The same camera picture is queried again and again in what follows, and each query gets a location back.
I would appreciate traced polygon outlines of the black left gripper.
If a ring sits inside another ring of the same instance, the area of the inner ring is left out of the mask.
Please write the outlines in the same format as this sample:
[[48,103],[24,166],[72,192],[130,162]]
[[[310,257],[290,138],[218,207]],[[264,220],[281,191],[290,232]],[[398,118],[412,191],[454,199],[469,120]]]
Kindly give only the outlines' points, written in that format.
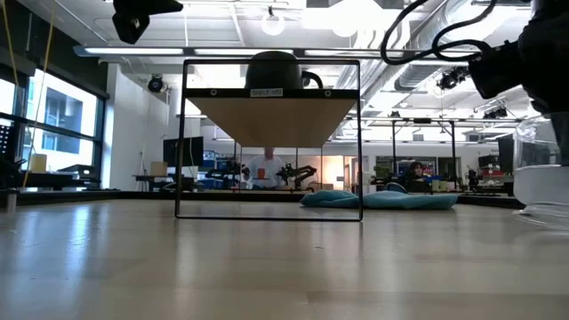
[[119,39],[136,44],[149,25],[150,14],[181,12],[183,4],[177,0],[114,0],[112,21]]

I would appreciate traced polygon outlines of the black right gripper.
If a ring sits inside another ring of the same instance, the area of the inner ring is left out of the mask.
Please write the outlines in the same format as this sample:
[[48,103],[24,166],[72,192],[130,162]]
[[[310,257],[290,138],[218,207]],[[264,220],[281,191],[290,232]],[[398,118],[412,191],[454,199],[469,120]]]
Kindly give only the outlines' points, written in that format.
[[568,165],[568,0],[532,0],[518,38],[522,85],[542,114],[552,114],[561,165]]

